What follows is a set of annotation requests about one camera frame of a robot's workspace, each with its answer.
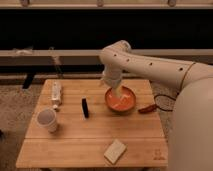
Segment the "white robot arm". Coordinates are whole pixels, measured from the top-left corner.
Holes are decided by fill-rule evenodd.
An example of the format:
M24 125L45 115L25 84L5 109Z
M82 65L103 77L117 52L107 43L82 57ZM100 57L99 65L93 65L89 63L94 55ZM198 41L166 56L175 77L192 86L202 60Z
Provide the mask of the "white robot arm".
M213 171L213 66L135 55L125 40L104 47L99 59L104 65L102 80L112 88L128 71L178 91L167 171Z

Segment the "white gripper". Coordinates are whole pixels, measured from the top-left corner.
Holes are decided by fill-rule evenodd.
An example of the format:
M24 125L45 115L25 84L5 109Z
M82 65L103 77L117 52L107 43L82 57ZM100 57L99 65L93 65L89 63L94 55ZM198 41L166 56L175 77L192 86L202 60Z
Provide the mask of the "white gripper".
M130 96L122 95L121 90L116 89L122 81L122 71L120 69L105 68L104 71L102 72L102 80L106 85L115 89L113 90L113 92L115 99L117 101L122 100L122 102L124 103L129 102Z

